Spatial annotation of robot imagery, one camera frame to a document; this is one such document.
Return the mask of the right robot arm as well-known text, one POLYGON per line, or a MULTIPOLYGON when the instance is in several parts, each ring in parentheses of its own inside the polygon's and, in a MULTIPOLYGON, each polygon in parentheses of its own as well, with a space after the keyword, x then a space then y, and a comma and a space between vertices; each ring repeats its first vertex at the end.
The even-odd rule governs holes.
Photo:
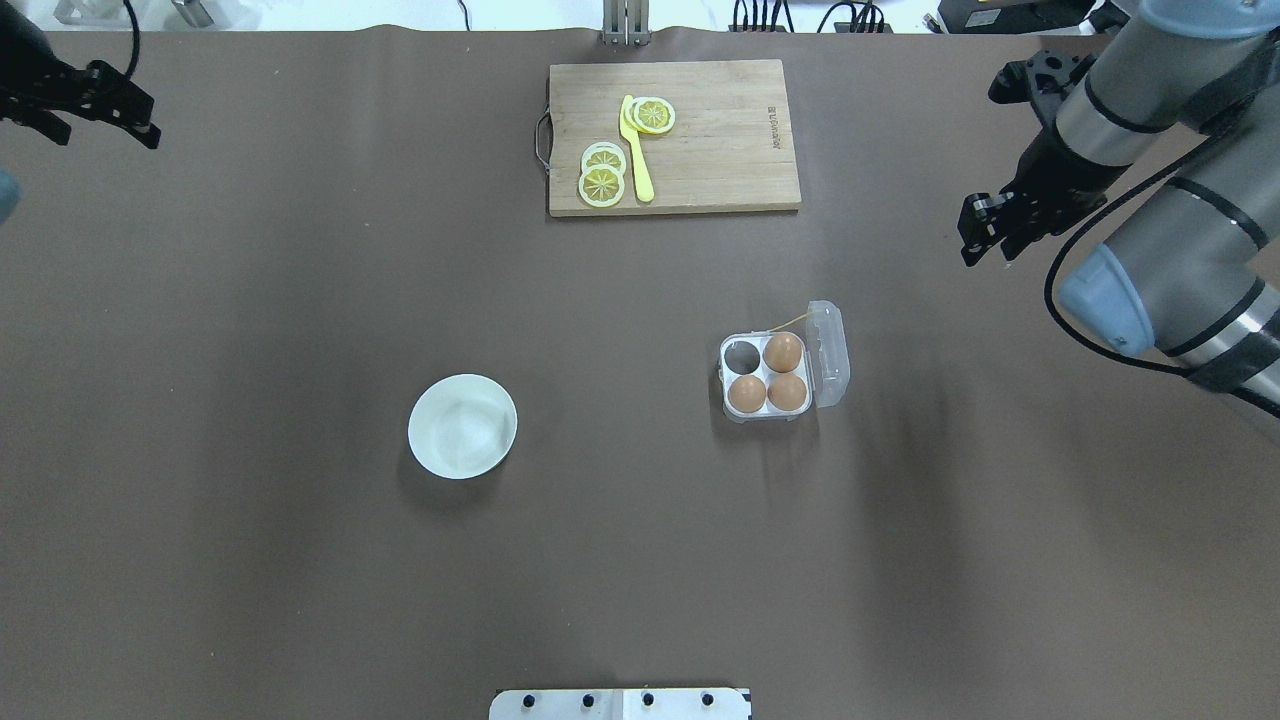
POLYGON ((989 100, 1039 132, 1012 179, 963 200, 961 256, 1064 236, 1053 322, 1123 365, 1277 415, 1277 4, 1142 1, 1100 54, 1010 61, 989 100))

